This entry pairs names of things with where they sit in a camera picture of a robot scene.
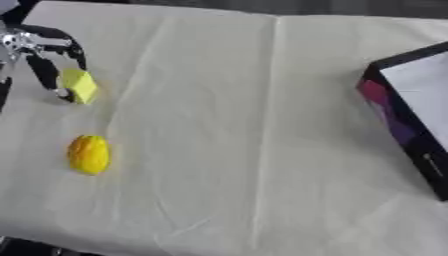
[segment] white tablecloth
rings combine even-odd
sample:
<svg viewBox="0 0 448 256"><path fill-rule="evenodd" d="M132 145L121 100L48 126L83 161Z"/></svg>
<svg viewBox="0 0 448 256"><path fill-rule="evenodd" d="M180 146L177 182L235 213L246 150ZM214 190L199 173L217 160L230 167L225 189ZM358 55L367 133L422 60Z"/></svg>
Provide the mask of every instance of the white tablecloth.
<svg viewBox="0 0 448 256"><path fill-rule="evenodd" d="M438 202L355 85L448 22L43 2L101 86L59 104L24 63L0 116L0 233L106 255L446 255ZM110 169L64 154L106 136Z"/></svg>

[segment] yellow sponge ball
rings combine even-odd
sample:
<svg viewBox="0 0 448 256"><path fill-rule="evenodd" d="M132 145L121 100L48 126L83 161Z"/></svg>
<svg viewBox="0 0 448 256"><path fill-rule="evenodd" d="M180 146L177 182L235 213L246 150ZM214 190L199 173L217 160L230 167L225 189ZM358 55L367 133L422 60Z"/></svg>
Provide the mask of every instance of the yellow sponge ball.
<svg viewBox="0 0 448 256"><path fill-rule="evenodd" d="M70 144L67 157L73 169L97 175L109 165L109 145L101 136L82 135Z"/></svg>

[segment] black box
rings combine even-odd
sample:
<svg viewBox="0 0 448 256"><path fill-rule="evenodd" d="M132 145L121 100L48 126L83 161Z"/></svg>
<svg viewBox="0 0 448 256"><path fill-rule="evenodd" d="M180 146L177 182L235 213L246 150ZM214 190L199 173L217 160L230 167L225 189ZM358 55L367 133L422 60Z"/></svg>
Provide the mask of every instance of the black box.
<svg viewBox="0 0 448 256"><path fill-rule="evenodd" d="M358 89L448 200L448 42L371 63Z"/></svg>

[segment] floor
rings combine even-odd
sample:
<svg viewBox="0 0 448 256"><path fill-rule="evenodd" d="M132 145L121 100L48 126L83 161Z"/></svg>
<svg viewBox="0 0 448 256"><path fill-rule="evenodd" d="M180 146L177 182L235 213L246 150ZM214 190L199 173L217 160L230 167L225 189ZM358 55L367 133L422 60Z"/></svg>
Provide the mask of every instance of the floor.
<svg viewBox="0 0 448 256"><path fill-rule="evenodd" d="M194 6L281 15L344 14L448 18L446 0L130 0L139 4Z"/></svg>

